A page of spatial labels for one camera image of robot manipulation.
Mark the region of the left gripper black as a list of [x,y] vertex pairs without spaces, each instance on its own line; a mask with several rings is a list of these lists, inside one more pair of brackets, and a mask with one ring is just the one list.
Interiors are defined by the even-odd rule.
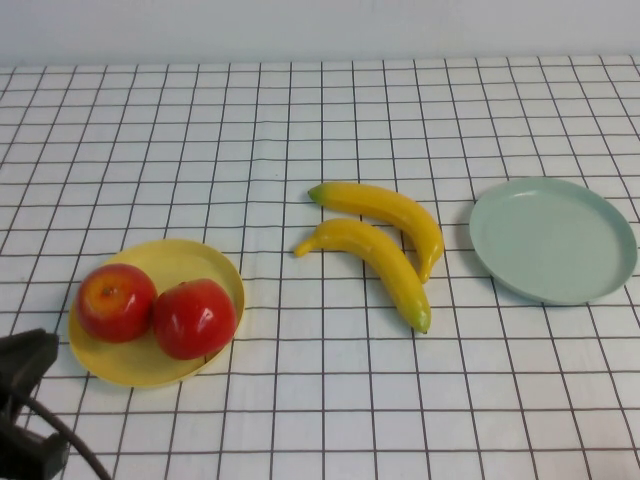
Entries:
[[1,414],[17,418],[24,403],[18,392],[30,396],[58,357],[59,337],[38,328],[1,338]]

